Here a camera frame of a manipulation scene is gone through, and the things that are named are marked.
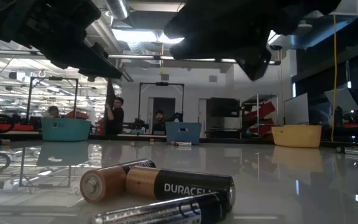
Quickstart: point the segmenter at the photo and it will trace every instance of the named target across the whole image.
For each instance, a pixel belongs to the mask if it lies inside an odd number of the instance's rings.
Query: teal bin
[[[200,143],[201,123],[166,122],[167,142]]]
[[[76,142],[88,139],[91,122],[71,118],[42,118],[44,141]]]

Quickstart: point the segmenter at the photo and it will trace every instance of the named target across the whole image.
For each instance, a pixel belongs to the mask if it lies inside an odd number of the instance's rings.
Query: person
[[[59,109],[57,108],[57,106],[50,106],[48,108],[48,115],[46,115],[46,117],[59,118]]]
[[[124,110],[121,108],[124,99],[117,97],[114,100],[113,107],[106,104],[108,122],[106,124],[106,134],[119,134],[122,132],[122,123],[124,122]]]
[[[166,130],[165,130],[165,116],[164,116],[164,112],[162,110],[157,110],[155,112],[155,119],[157,120],[157,123],[155,123],[153,125],[153,133],[155,131],[158,131],[158,132],[164,132],[164,134],[166,133]]]

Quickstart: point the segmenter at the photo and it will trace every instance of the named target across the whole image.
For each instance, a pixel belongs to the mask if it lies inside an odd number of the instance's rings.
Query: black shirt
[[[154,131],[163,131],[164,133],[166,133],[165,121],[159,121],[158,123],[155,123],[153,125],[153,134],[154,134]]]
[[[119,134],[122,132],[122,122],[124,121],[124,110],[117,108],[112,111],[114,120],[107,121],[106,134]]]

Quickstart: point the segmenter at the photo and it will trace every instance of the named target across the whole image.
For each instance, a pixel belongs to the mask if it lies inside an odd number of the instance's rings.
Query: table
[[[0,146],[0,152],[12,160],[0,173],[0,223],[86,223],[97,213],[152,203],[124,194],[92,205],[78,191],[87,170],[142,158],[159,168],[233,176],[236,204],[223,223],[358,222],[358,156],[336,154],[333,149],[17,141]],[[27,187],[19,187],[20,179]]]

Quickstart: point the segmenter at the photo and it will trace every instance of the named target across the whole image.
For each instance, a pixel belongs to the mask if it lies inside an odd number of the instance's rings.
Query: yellow bin
[[[272,127],[272,132],[277,146],[317,148],[320,145],[320,125],[285,125]]]

